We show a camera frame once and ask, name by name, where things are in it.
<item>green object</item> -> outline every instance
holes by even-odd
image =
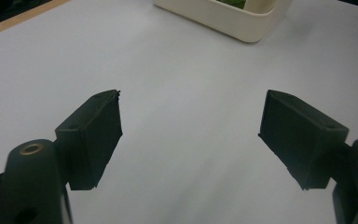
[[[217,1],[240,9],[243,9],[245,7],[245,2],[246,2],[246,0],[217,0]]]

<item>white tabletop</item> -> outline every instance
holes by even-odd
[[[296,0],[262,41],[151,0],[72,0],[0,33],[0,173],[8,152],[92,94],[121,90],[124,135],[75,224],[335,223],[332,189],[302,191],[257,137],[268,89],[358,139],[358,7]]]

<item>white surface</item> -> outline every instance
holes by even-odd
[[[244,9],[216,0],[153,0],[153,3],[241,41],[253,43],[261,40],[281,21],[292,0],[248,0]]]
[[[80,223],[335,223],[257,137],[268,89],[358,138],[358,7],[296,0],[257,44],[145,0],[72,0],[0,33],[0,172],[92,94],[120,98],[124,135],[97,189],[70,192]]]

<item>white container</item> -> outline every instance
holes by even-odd
[[[261,40],[292,0],[247,0],[244,9],[216,0],[153,0],[154,4],[244,42]]]

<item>brass insert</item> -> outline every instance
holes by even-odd
[[[23,156],[29,156],[35,154],[43,149],[43,145],[41,144],[31,144],[26,146],[20,150],[20,154]]]

